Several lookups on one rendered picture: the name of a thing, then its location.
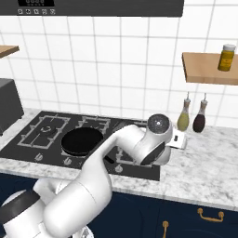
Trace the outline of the black extractor hood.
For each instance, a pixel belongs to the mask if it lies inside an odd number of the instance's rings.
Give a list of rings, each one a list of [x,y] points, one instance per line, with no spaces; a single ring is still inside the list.
[[[184,0],[0,0],[0,16],[181,17]]]

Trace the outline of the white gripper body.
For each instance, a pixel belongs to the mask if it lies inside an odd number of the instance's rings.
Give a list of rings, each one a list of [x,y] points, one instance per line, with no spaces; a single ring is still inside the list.
[[[184,150],[187,146],[187,137],[184,132],[178,132],[178,146],[180,149]]]

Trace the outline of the dark brown sauce bottle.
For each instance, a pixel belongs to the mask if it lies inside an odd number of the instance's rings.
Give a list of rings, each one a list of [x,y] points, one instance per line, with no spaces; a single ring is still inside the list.
[[[200,103],[200,110],[193,120],[192,129],[196,133],[201,133],[205,128],[205,109],[207,105],[206,98],[203,98]]]

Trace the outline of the black frying pan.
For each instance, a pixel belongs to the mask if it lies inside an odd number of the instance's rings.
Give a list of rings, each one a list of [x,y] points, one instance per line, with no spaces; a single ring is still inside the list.
[[[88,154],[102,140],[103,135],[99,130],[92,127],[78,127],[63,136],[61,148],[67,154],[67,157],[78,159],[79,163],[82,164]]]

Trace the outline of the black hob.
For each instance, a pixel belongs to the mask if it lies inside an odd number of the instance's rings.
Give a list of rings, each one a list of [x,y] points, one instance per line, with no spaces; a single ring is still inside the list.
[[[73,158],[70,165],[63,163],[67,157],[61,148],[63,136],[78,127],[92,127],[99,130],[105,138],[111,134],[112,129],[120,121],[120,118],[41,111],[0,151],[0,157],[42,165],[81,169],[84,162],[80,164],[78,159]],[[43,154],[43,160],[39,162],[34,160],[38,153]],[[134,165],[128,154],[118,147],[114,147],[107,154],[104,164],[108,173],[112,175],[160,180],[159,165]],[[118,165],[123,168],[121,173],[116,173],[114,170]]]

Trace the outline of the navy cupboard front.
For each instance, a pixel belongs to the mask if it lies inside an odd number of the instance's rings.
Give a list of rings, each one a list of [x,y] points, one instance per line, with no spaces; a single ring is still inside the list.
[[[36,181],[36,178],[0,173],[0,205],[15,192],[31,190]]]

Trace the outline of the navy drawer front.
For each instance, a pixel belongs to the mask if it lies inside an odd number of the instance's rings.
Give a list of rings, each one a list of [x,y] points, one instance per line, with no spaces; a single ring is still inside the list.
[[[157,238],[163,238],[163,221],[169,223],[166,238],[238,238],[238,212],[202,205],[163,201]]]

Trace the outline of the navy cupboard door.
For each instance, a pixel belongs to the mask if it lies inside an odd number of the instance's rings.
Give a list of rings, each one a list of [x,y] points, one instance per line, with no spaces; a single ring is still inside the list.
[[[89,223],[95,238],[156,238],[160,202],[113,192],[106,208]]]

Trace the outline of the yellow-green oil bottle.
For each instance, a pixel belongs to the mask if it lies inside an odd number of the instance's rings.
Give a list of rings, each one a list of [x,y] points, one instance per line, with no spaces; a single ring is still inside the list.
[[[180,114],[180,116],[178,118],[178,121],[177,121],[177,128],[180,131],[186,131],[188,126],[189,126],[189,122],[190,122],[190,118],[189,118],[190,103],[191,103],[191,100],[190,100],[189,97],[187,97],[183,102],[183,109],[182,109],[181,114]]]

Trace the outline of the dark grey appliance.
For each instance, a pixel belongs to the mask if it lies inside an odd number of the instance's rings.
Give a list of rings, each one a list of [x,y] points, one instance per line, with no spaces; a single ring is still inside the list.
[[[15,81],[0,78],[0,136],[23,115]]]

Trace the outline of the yellow spice jar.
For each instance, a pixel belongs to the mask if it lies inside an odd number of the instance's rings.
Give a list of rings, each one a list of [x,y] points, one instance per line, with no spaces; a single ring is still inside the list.
[[[218,62],[219,71],[228,72],[230,70],[235,48],[235,45],[230,44],[226,44],[223,46]]]

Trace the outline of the wooden wall shelf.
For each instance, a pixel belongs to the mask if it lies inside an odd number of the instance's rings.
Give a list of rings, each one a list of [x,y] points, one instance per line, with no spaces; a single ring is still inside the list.
[[[18,46],[2,46],[2,45],[0,45],[0,59],[8,56],[10,54],[13,54],[19,50],[20,49]]]
[[[218,70],[220,55],[183,52],[182,63],[187,83],[238,86],[238,55],[233,57],[228,72]]]

